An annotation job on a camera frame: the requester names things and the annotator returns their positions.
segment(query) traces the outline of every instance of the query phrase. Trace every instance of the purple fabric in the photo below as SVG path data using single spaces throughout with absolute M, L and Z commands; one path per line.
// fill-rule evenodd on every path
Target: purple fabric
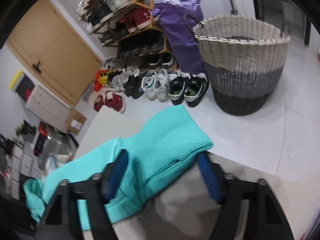
M 151 12 L 159 16 L 165 35 L 168 38 L 172 51 L 182 72 L 199 74 L 204 71 L 204 62 L 200 55 L 196 40 L 191 35 L 185 22 L 184 14 L 191 14 L 199 21 L 203 20 L 200 8 L 201 0 L 161 0 L 156 2 Z M 187 17 L 191 28 L 196 22 Z

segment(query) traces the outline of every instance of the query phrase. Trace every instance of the wooden shoe rack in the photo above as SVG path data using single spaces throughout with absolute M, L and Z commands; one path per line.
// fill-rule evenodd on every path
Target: wooden shoe rack
M 89 9 L 88 9 L 88 12 L 87 12 L 87 15 L 89 15 L 92 10 L 94 8 L 96 8 L 103 0 L 95 0 L 92 5 L 90 5 Z M 142 1 L 144 0 L 132 0 L 132 2 L 127 5 L 126 7 L 120 9 L 119 11 L 117 11 L 113 17 L 111 17 L 109 20 L 107 20 L 105 23 L 102 24 L 101 27 L 99 27 L 97 30 L 95 30 L 93 33 L 99 33 L 99 30 L 105 26 L 106 24 L 110 23 L 112 20 L 115 20 L 116 18 L 119 18 L 120 16 L 124 16 L 126 13 L 128 13 L 130 10 L 132 10 L 133 8 L 135 8 L 136 6 L 141 6 L 141 7 L 145 7 L 149 10 L 152 10 L 153 7 L 154 7 L 154 0 L 150 0 L 150 5 L 148 4 L 144 4 L 142 3 Z M 156 30 L 156 31 L 159 31 L 159 32 L 163 32 L 163 29 L 160 28 L 160 27 L 157 27 L 154 25 L 154 18 L 152 15 L 150 15 L 150 25 L 141 29 L 141 30 L 137 30 L 133 33 L 129 33 L 128 35 L 120 38 L 119 40 L 115 40 L 107 45 L 105 45 L 105 47 L 118 47 L 118 45 L 115 45 L 116 43 L 120 42 L 120 41 L 123 41 L 123 40 L 126 40 L 127 38 L 130 38 L 132 36 L 135 36 L 139 33 L 143 33 L 145 31 L 148 31 L 148 30 Z M 146 56 L 146 55 L 152 55 L 152 54 L 162 54 L 162 53 L 165 53 L 165 52 L 169 52 L 169 53 L 172 53 L 172 50 L 169 49 L 169 46 L 168 46 L 168 40 L 167 40 L 167 37 L 164 36 L 164 49 L 159 51 L 159 52 L 155 52 L 155 53 L 149 53 L 149 54 L 140 54 L 138 56 L 132 56 L 132 57 L 140 57 L 140 56 Z

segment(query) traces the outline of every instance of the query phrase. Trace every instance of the door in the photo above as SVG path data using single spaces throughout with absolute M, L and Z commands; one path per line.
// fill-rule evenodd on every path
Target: door
M 97 55 L 48 0 L 30 8 L 9 42 L 22 64 L 69 105 L 78 102 L 100 67 Z

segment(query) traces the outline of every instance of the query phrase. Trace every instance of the white tile floor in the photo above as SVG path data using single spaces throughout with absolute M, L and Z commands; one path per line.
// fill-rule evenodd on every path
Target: white tile floor
M 214 142 L 212 153 L 271 175 L 309 183 L 320 180 L 319 91 L 320 63 L 293 39 L 275 92 L 255 114 L 236 117 L 224 113 L 210 88 L 196 108 L 183 105 Z M 171 101 L 149 101 L 145 95 L 138 100 L 124 99 L 124 114 L 143 123 L 172 106 Z M 76 108 L 88 118 L 77 136 L 81 141 L 97 113 L 83 101 Z

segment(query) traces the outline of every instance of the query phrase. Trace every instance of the wicker basket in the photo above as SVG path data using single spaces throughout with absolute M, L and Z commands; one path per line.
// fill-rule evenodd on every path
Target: wicker basket
M 198 22 L 190 31 L 219 107 L 233 115 L 259 110 L 280 79 L 290 35 L 269 23 L 232 15 Z

